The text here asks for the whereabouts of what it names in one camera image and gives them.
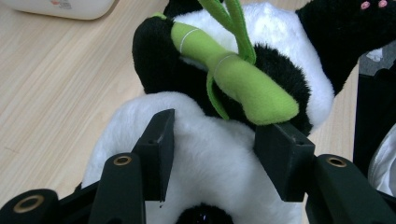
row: light wood surface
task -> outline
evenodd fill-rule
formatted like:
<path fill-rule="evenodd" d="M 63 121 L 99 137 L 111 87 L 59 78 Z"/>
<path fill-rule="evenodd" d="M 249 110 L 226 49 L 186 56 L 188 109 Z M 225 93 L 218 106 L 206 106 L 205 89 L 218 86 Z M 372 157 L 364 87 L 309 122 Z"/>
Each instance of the light wood surface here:
<path fill-rule="evenodd" d="M 306 0 L 270 2 L 295 9 Z M 0 2 L 0 206 L 29 189 L 55 189 L 60 198 L 73 192 L 112 113 L 143 94 L 134 30 L 165 5 L 120 0 L 98 20 L 77 21 Z M 310 136 L 317 154 L 351 158 L 356 95 L 357 69 Z"/>

